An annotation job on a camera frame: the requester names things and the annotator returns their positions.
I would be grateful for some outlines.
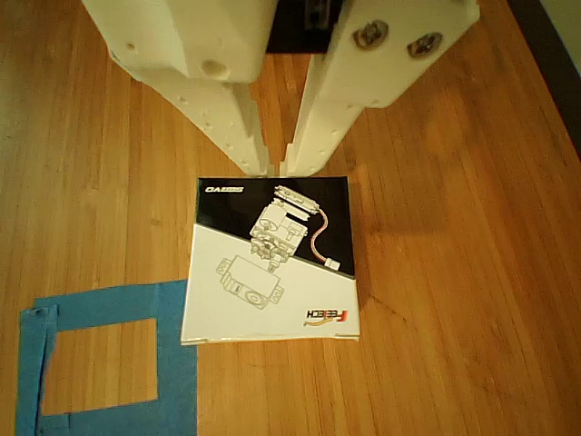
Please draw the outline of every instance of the blue painter's tape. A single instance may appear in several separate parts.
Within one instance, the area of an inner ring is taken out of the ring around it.
[[[17,436],[197,434],[197,351],[180,345],[184,300],[185,281],[37,299],[21,318]],[[42,415],[44,368],[57,331],[147,318],[157,319],[158,400]]]

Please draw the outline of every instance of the bolt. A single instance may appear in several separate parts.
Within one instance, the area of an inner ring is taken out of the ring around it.
[[[361,50],[370,50],[379,46],[388,36],[388,25],[383,21],[375,20],[353,33],[355,45]]]
[[[441,33],[432,32],[431,34],[425,34],[408,45],[408,53],[411,57],[419,59],[436,50],[441,42]]]

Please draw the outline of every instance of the mounting hole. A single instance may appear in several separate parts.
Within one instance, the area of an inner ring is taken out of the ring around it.
[[[227,79],[230,75],[230,70],[226,65],[213,60],[203,61],[202,71],[212,79]]]

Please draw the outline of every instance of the product box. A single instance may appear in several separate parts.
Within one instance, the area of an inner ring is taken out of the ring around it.
[[[182,344],[359,338],[347,177],[198,181]]]

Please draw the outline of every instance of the white plastic structure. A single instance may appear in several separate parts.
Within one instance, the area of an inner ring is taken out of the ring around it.
[[[276,0],[83,3],[115,62],[174,104],[246,174],[272,173],[246,84],[260,74]],[[281,175],[321,169],[364,107],[391,104],[479,14],[476,0],[345,0],[328,52],[311,58]],[[375,22],[386,32],[362,46],[355,35]],[[439,35],[438,43],[414,48],[429,35]]]
[[[476,0],[354,0],[343,4],[326,54],[310,59],[292,144],[281,175],[320,170],[364,107],[385,107],[404,93],[480,17]],[[360,48],[354,35],[367,24],[388,27],[376,47]],[[438,33],[429,54],[408,46]]]
[[[272,172],[247,83],[276,0],[83,0],[113,60],[175,105],[246,174]]]

